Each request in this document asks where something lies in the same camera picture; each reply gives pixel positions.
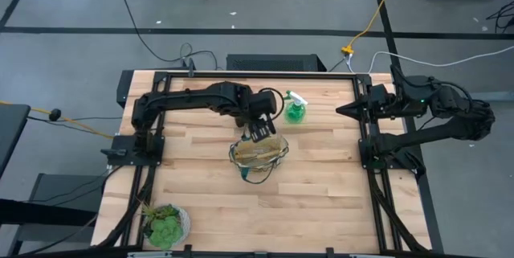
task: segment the woven basket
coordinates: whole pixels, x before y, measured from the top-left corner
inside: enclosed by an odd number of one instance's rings
[[[190,216],[187,214],[186,210],[182,209],[181,207],[175,206],[173,204],[162,205],[162,206],[157,207],[156,209],[162,209],[163,207],[167,207],[167,206],[171,206],[171,207],[173,207],[173,209],[178,211],[178,218],[179,218],[180,226],[182,228],[182,237],[180,237],[179,240],[177,240],[175,243],[173,243],[173,245],[171,246],[171,248],[173,248],[173,247],[179,245],[180,243],[184,242],[184,240],[190,234],[191,220],[190,220]],[[145,217],[145,222],[143,223],[143,225],[144,225],[143,227],[150,227],[150,225],[148,225],[148,217]],[[146,239],[149,240],[150,239],[149,235],[146,234],[146,231],[143,231],[143,232],[145,233]]]

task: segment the plant pot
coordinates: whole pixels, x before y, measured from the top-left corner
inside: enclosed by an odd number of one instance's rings
[[[150,238],[152,236],[152,234],[154,233],[154,230],[152,229],[152,224],[153,224],[154,227],[156,226],[157,223],[159,224],[158,228],[159,228],[159,230],[161,230],[159,233],[162,233],[163,230],[164,231],[167,230],[169,232],[172,232],[173,230],[176,230],[176,228],[174,228],[174,229],[167,228],[169,226],[169,223],[154,222],[154,220],[150,220],[148,216],[145,216],[145,220],[143,222],[143,235],[145,236],[145,238],[149,241],[150,244],[152,244],[153,246],[159,247],[163,251],[164,250],[169,250],[172,247],[182,243],[187,238],[187,236],[189,235],[190,229],[191,229],[190,217],[189,217],[189,215],[187,215],[186,210],[184,210],[184,209],[182,209],[180,207],[177,207],[177,206],[175,206],[173,204],[159,206],[159,207],[156,207],[155,210],[159,211],[159,210],[162,210],[162,209],[164,209],[164,208],[166,208],[168,206],[171,206],[173,209],[178,211],[178,213],[176,215],[174,215],[173,217],[176,218],[176,220],[177,220],[177,222],[178,222],[178,224],[179,224],[179,226],[180,226],[180,228],[182,230],[182,235],[180,235],[180,238],[174,240],[172,243],[170,243],[168,240],[167,240],[166,243],[159,243],[158,245],[155,244],[155,243],[152,243],[152,242],[157,241],[155,239],[155,237],[154,237],[153,240],[151,240],[151,238]]]

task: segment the green spray bottle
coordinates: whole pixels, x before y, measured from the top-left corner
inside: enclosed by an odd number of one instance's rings
[[[291,90],[287,90],[286,93],[288,95],[284,97],[284,99],[292,100],[292,102],[286,107],[285,119],[289,123],[299,124],[305,117],[305,105],[307,105],[308,102],[303,99],[302,96],[299,96]]]

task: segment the wooden tabletop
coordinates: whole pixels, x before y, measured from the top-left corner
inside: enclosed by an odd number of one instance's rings
[[[153,74],[134,72],[120,134],[133,134],[133,102],[150,92]],[[373,84],[383,83],[393,91],[389,74],[371,76]],[[307,114],[299,125],[289,125],[283,117],[275,120],[277,131],[288,140],[289,153],[265,183],[251,185],[229,162],[229,145],[241,136],[234,118],[220,117],[208,109],[166,113],[165,151],[152,200],[154,205],[173,203],[187,210],[191,233],[184,244],[192,244],[195,251],[324,252],[326,247],[334,247],[339,253],[378,253],[369,185],[357,149],[359,124],[335,112],[336,107],[354,100],[352,82],[173,78],[171,90],[200,89],[224,80],[247,84],[254,92],[265,87],[282,93],[292,90],[309,102]],[[381,121],[380,127],[383,133],[403,133],[401,119]],[[124,214],[133,173],[134,167],[126,166],[107,181],[92,244],[103,240]],[[408,170],[389,173],[399,217],[429,248],[414,176]],[[261,176],[251,174],[250,178]],[[382,216],[388,247],[392,248],[389,223],[386,215]],[[133,244],[139,217],[134,218]],[[176,249],[182,250],[184,244]],[[154,249],[147,242],[145,248]]]

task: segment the succulent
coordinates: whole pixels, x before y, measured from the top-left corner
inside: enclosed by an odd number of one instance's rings
[[[151,225],[152,235],[149,241],[153,246],[161,250],[168,250],[173,243],[182,237],[182,228],[177,218],[169,216],[164,219],[155,219]]]

